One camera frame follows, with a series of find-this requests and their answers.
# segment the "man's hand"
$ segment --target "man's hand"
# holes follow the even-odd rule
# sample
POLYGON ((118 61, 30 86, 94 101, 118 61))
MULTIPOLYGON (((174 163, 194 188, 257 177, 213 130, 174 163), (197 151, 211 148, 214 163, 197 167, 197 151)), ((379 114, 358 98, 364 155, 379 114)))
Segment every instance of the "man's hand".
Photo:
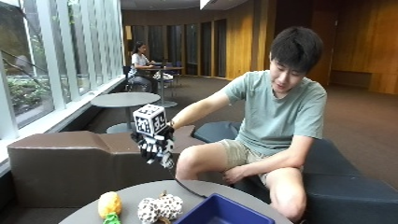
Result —
POLYGON ((130 134, 132 139, 138 144, 141 156, 150 164, 153 161, 158 161, 163 168, 173 168, 173 132, 174 129, 170 126, 165 126, 159 133, 154 136, 146 136, 141 133, 133 132, 130 134))
POLYGON ((223 181, 231 185, 235 184, 235 182, 238 182, 238 180, 241 180, 243 177, 246 177, 245 173, 245 166, 237 166, 231 169, 229 169, 227 171, 223 172, 223 181))

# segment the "white shirt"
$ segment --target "white shirt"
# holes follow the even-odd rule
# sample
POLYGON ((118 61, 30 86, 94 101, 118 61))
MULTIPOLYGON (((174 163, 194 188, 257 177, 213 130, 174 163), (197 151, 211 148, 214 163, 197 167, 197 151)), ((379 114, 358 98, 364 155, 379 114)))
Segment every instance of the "white shirt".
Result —
POLYGON ((140 55, 138 53, 134 53, 133 55, 132 55, 132 70, 129 71, 129 73, 128 73, 128 77, 132 77, 132 76, 134 76, 136 75, 136 73, 137 73, 137 68, 136 68, 136 66, 137 65, 141 65, 141 66, 143 66, 143 65, 146 65, 149 63, 149 60, 146 59, 146 57, 145 57, 145 55, 140 55))

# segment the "black hair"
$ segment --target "black hair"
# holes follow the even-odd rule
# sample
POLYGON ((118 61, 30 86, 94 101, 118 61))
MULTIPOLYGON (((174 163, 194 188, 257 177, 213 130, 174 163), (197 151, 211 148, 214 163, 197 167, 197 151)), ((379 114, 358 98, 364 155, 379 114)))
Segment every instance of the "black hair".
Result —
POLYGON ((133 53, 138 53, 138 48, 140 48, 142 45, 145 45, 143 42, 141 42, 141 41, 137 41, 137 42, 136 42, 134 49, 133 49, 133 53))
POLYGON ((317 33, 305 27, 290 27, 274 38, 271 60, 307 73, 319 61, 323 42, 317 33))

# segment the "ceiling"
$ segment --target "ceiling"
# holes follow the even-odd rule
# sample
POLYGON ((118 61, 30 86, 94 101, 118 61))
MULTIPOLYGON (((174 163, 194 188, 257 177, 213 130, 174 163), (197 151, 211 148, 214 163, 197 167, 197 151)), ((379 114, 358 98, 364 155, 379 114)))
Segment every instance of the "ceiling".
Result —
POLYGON ((122 9, 133 10, 169 10, 189 7, 201 9, 226 10, 247 0, 120 0, 122 9))

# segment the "gray couch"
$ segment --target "gray couch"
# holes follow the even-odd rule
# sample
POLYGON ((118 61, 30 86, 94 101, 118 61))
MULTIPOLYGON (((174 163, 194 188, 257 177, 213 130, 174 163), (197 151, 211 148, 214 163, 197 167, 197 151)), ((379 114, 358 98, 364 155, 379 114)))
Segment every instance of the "gray couch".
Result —
MULTIPOLYGON (((193 131, 194 126, 175 131, 174 162, 186 147, 202 144, 193 131)), ((146 164, 129 133, 38 133, 10 144, 8 151, 24 207, 82 207, 110 190, 173 178, 157 163, 146 164)), ((221 181, 211 174, 202 179, 221 181)))
MULTIPOLYGON (((194 137, 217 142, 237 136, 238 122, 203 124, 194 137)), ((314 224, 398 223, 398 191, 383 181, 360 175, 327 139, 314 141, 303 168, 307 193, 305 218, 314 224)), ((269 202, 269 191, 257 176, 245 178, 234 188, 269 202)))

